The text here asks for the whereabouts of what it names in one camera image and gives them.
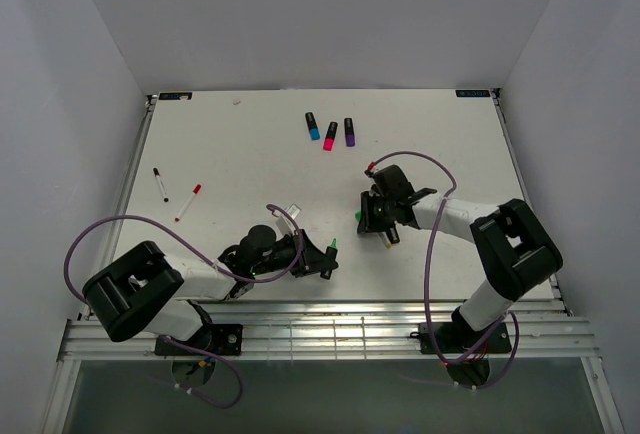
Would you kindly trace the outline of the orange black highlighter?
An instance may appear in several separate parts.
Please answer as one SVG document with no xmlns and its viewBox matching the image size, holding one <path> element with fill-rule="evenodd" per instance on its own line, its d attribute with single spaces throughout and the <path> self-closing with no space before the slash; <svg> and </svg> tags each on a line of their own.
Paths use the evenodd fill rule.
<svg viewBox="0 0 640 434">
<path fill-rule="evenodd" d="M 387 237 L 389 239 L 389 243 L 391 245 L 398 244 L 400 242 L 400 238 L 395 227 L 391 227 L 387 232 Z"/>
</svg>

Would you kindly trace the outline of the green cap black highlighter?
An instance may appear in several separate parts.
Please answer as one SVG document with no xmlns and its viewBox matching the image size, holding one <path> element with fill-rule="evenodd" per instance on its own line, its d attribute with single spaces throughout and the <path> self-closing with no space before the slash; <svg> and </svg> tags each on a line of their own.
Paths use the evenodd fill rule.
<svg viewBox="0 0 640 434">
<path fill-rule="evenodd" d="M 334 238 L 331 244 L 326 248 L 325 254 L 327 255 L 327 258 L 331 261 L 331 265 L 333 269 L 335 269 L 336 258 L 338 254 L 336 238 Z"/>
</svg>

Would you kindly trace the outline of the red cap white marker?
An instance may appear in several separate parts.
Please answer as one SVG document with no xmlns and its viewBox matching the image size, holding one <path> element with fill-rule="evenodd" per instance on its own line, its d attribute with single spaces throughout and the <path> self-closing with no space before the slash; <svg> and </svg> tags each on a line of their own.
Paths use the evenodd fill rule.
<svg viewBox="0 0 640 434">
<path fill-rule="evenodd" d="M 191 191 L 189 196 L 186 198 L 186 200 L 183 203 L 183 205 L 180 207 L 179 211 L 174 216 L 174 221 L 175 222 L 180 222 L 183 219 L 183 217 L 186 214 L 187 210 L 189 209 L 189 207 L 191 206 L 191 204 L 194 202 L 194 200 L 196 199 L 197 195 L 199 194 L 201 188 L 202 188 L 201 184 L 197 184 L 193 188 L 193 190 Z"/>
</svg>

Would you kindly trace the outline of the black cap white marker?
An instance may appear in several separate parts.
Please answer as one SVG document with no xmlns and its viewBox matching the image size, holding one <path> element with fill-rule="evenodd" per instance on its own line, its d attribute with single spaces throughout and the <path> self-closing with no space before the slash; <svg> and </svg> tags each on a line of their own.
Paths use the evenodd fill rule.
<svg viewBox="0 0 640 434">
<path fill-rule="evenodd" d="M 155 179 L 156 184 L 158 186 L 158 189 L 159 189 L 159 192 L 161 194 L 162 200 L 163 200 L 164 203 L 168 203 L 169 202 L 169 196 L 168 196 L 166 188 L 165 188 L 165 186 L 163 184 L 163 180 L 162 180 L 160 171 L 156 167 L 154 167 L 152 170 L 153 170 L 154 179 Z"/>
</svg>

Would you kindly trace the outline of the yellow cap white marker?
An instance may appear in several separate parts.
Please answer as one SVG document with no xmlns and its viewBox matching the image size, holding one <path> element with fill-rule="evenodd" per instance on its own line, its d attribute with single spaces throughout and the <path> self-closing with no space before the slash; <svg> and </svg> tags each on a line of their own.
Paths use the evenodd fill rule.
<svg viewBox="0 0 640 434">
<path fill-rule="evenodd" d="M 390 249 L 392 247 L 392 243 L 389 241 L 386 233 L 380 233 L 380 238 L 381 238 L 385 248 Z"/>
</svg>

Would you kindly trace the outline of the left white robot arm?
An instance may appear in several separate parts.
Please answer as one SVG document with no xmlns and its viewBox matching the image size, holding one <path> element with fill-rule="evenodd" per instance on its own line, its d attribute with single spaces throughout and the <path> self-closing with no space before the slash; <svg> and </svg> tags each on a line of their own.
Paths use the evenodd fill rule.
<svg viewBox="0 0 640 434">
<path fill-rule="evenodd" d="M 236 300 L 258 275 L 287 267 L 296 278 L 318 274 L 328 280 L 339 267 L 337 253 L 335 243 L 320 250 L 303 230 L 278 237 L 265 225 L 252 227 L 211 265 L 171 256 L 144 241 L 91 277 L 82 295 L 112 341 L 150 332 L 197 354 L 209 349 L 214 337 L 214 323 L 199 300 Z"/>
</svg>

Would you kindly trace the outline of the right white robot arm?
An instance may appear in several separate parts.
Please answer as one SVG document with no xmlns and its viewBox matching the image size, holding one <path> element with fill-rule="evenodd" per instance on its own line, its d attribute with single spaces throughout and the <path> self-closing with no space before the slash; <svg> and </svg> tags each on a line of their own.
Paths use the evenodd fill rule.
<svg viewBox="0 0 640 434">
<path fill-rule="evenodd" d="M 426 322 L 415 337 L 424 354 L 506 354 L 515 346 L 504 317 L 511 306 L 548 280 L 563 258 L 546 230 L 521 199 L 498 205 L 440 196 L 431 188 L 415 189 L 397 165 L 369 167 L 372 181 L 360 195 L 357 232 L 377 234 L 397 245 L 398 225 L 442 232 L 471 243 L 485 279 L 454 310 L 448 322 Z"/>
</svg>

